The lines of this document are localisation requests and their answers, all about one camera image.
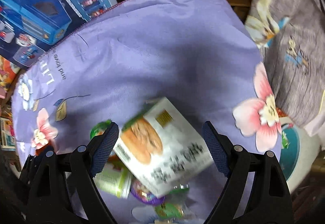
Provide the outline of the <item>white green label jar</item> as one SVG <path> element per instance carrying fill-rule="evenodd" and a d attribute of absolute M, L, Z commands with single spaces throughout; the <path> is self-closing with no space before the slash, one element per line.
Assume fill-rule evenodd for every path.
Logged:
<path fill-rule="evenodd" d="M 98 189 L 127 199 L 131 188 L 133 175 L 117 155 L 110 156 L 103 170 L 96 174 L 94 183 Z"/>

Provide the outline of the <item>orange green egg toy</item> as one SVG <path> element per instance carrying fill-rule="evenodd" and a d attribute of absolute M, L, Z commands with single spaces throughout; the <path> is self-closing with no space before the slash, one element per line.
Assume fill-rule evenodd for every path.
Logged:
<path fill-rule="evenodd" d="M 91 132 L 90 132 L 90 139 L 92 139 L 95 136 L 102 135 L 106 129 L 110 126 L 112 123 L 112 120 L 108 119 L 106 121 L 100 122 L 97 125 L 95 125 Z"/>

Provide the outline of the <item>purple dog egg toy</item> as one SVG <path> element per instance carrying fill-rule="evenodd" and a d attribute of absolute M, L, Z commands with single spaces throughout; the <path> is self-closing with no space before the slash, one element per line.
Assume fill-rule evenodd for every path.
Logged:
<path fill-rule="evenodd" d="M 157 206 L 165 201 L 165 197 L 157 198 L 137 179 L 132 181 L 130 192 L 136 199 L 147 205 Z"/>

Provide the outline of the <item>green round snack packet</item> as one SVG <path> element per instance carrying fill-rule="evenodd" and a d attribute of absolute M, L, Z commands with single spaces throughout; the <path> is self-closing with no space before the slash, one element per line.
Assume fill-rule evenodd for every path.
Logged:
<path fill-rule="evenodd" d="M 186 206 L 190 187 L 188 184 L 175 186 L 172 191 L 165 195 L 164 202 L 154 207 L 155 213 L 160 219 L 183 219 L 190 214 Z"/>

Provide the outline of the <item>green white pastry box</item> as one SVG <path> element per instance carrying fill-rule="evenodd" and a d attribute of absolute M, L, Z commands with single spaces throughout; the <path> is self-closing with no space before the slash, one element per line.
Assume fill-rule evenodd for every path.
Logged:
<path fill-rule="evenodd" d="M 202 136 L 165 97 L 125 124 L 114 152 L 158 198 L 213 163 Z"/>

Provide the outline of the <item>teal trash bin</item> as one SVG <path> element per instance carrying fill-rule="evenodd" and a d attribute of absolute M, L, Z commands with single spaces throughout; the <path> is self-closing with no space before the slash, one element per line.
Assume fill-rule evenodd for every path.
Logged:
<path fill-rule="evenodd" d="M 281 117 L 282 150 L 280 166 L 285 176 L 288 189 L 293 193 L 309 174 L 312 164 L 320 152 L 320 139 L 310 137 L 288 117 Z"/>

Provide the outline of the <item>paw patrol snack bag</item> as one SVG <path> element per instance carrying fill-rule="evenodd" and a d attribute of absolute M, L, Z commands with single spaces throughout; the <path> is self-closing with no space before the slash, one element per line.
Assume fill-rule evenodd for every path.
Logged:
<path fill-rule="evenodd" d="M 0 56 L 0 79 L 1 88 L 7 92 L 13 82 L 14 78 L 20 71 L 20 68 L 11 61 L 8 61 L 4 57 Z"/>

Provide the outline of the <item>purple floral tablecloth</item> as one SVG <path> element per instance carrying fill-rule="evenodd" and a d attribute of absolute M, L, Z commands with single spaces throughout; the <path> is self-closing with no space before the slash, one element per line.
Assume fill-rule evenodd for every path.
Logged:
<path fill-rule="evenodd" d="M 127 0 L 19 78 L 12 108 L 25 207 L 28 156 L 49 146 L 71 153 L 108 119 L 120 134 L 164 97 L 202 136 L 213 163 L 184 183 L 190 214 L 183 219 L 160 219 L 130 191 L 123 199 L 97 188 L 116 223 L 281 223 L 287 190 L 274 95 L 255 43 L 226 0 Z"/>

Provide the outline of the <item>grey purple draped cloth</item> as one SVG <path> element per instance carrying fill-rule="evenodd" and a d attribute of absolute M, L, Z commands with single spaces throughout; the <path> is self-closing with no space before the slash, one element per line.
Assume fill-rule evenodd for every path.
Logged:
<path fill-rule="evenodd" d="M 276 106 L 316 135 L 324 128 L 324 0 L 252 0 L 245 27 Z"/>

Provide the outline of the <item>blue toy truck box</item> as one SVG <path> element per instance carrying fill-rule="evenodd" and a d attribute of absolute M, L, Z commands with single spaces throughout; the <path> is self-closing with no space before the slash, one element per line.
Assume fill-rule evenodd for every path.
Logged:
<path fill-rule="evenodd" d="M 30 67 L 44 52 L 116 0 L 1 0 L 1 56 Z"/>

